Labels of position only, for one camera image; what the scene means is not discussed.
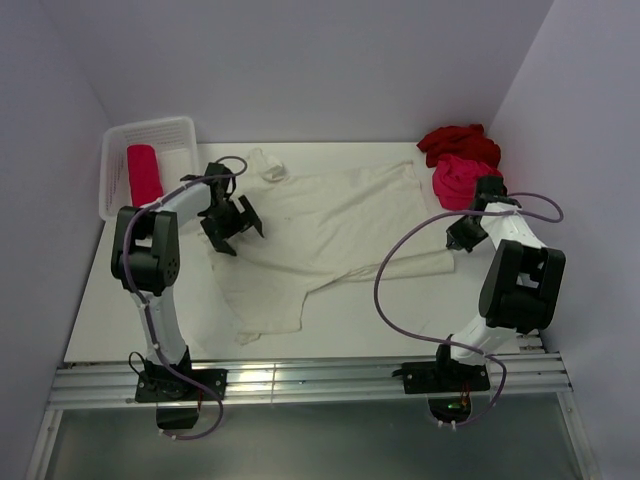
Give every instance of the red cloth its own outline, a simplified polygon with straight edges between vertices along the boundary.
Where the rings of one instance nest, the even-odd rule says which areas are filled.
[[[444,154],[440,156],[436,171],[433,172],[433,191],[443,208],[464,210],[471,205],[476,181],[485,175],[502,176],[485,163]]]
[[[131,145],[127,148],[131,203],[140,207],[164,195],[156,151],[151,145]]]
[[[438,128],[420,140],[418,148],[427,153],[427,167],[435,167],[444,153],[486,163],[493,168],[500,163],[500,147],[484,136],[484,127],[480,124]]]

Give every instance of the metal frame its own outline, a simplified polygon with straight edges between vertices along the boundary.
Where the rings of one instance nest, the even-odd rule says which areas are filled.
[[[556,393],[583,478],[597,480],[582,422],[575,408],[572,387],[562,357],[544,353],[537,332],[518,339],[520,354],[500,355],[507,366],[503,394]],[[278,404],[363,400],[406,399],[402,381],[391,373],[409,361],[434,357],[389,357],[343,360],[195,361],[194,369],[225,368],[229,371],[225,404]],[[492,385],[501,371],[489,363]],[[126,363],[71,364],[56,372],[45,417],[34,448],[27,478],[44,478],[63,412],[73,409],[155,408],[155,404],[134,402],[137,375]],[[477,392],[487,396],[493,393]],[[446,394],[430,397],[446,397]],[[172,406],[194,406],[195,402],[174,402]]]
[[[587,432],[584,429],[582,418],[578,413],[573,392],[558,393],[558,402],[562,409],[562,416],[569,432],[569,438],[576,454],[580,473],[586,480],[600,480],[602,475],[596,459],[591,450]]]
[[[25,478],[27,480],[44,480],[49,468],[49,460],[58,436],[58,428],[62,420],[62,410],[48,410],[40,425],[40,432],[31,454],[31,462]]]

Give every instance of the white wall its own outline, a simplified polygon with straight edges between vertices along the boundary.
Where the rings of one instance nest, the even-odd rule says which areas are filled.
[[[551,0],[41,0],[115,124],[200,141],[418,140],[490,123]]]
[[[0,2],[0,476],[22,478],[100,220],[107,120],[35,1]]]
[[[556,0],[490,134],[512,189],[566,209],[536,225],[567,254],[547,339],[606,478],[640,472],[640,2]]]

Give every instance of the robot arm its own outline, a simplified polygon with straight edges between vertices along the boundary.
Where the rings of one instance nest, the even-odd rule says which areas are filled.
[[[201,217],[200,224],[214,249],[229,255],[236,253],[226,240],[236,233],[255,227],[262,236],[262,222],[248,199],[244,196],[238,199],[244,207],[243,212],[231,201],[235,178],[228,178],[230,174],[231,171],[222,164],[210,163],[202,183],[192,185],[158,209],[147,212],[133,226],[129,244],[129,267],[135,285],[148,302],[157,344],[151,339],[143,302],[133,293],[124,273],[125,231],[141,209],[123,207],[118,212],[111,273],[121,280],[126,290],[132,292],[147,340],[147,352],[143,358],[144,371],[139,374],[136,391],[136,401],[139,403],[198,400],[197,389],[176,378],[163,364],[157,354],[157,345],[162,346],[162,355],[169,362],[171,370],[209,387],[220,397],[224,395],[226,371],[191,368],[189,348],[178,326],[173,285],[180,271],[178,230],[190,220]],[[188,176],[183,180],[202,178]],[[191,428],[197,418],[197,411],[185,409],[159,409],[156,414],[158,427],[164,430]]]
[[[496,202],[485,209],[509,210],[518,211],[519,205]],[[516,333],[528,334],[549,325],[565,257],[543,244],[520,215],[481,217],[480,226],[496,254],[480,292],[479,313],[452,340],[491,353]],[[452,347],[451,357],[467,365],[485,362],[482,355],[461,347]]]
[[[517,212],[520,208],[517,200],[506,195],[501,177],[487,176],[478,180],[469,210],[499,213]],[[517,333],[528,334],[549,326],[560,290],[565,256],[562,251],[544,245],[517,213],[466,215],[447,230],[447,248],[471,252],[487,237],[496,248],[496,254],[480,291],[478,314],[450,340],[491,354]],[[407,394],[489,390],[485,363],[486,358],[478,352],[442,344],[434,362],[405,363],[394,376],[403,377]],[[434,414],[443,411],[437,400],[430,399],[429,403]],[[462,415],[455,417],[447,411],[438,418],[445,421],[465,419],[469,410],[460,413]]]

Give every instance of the white basket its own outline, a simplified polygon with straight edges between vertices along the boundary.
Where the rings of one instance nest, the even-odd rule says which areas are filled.
[[[120,208],[131,205],[127,147],[138,144],[155,149],[165,194],[184,175],[199,173],[196,133],[190,118],[162,118],[113,127],[102,140],[98,210],[103,220],[115,219]]]

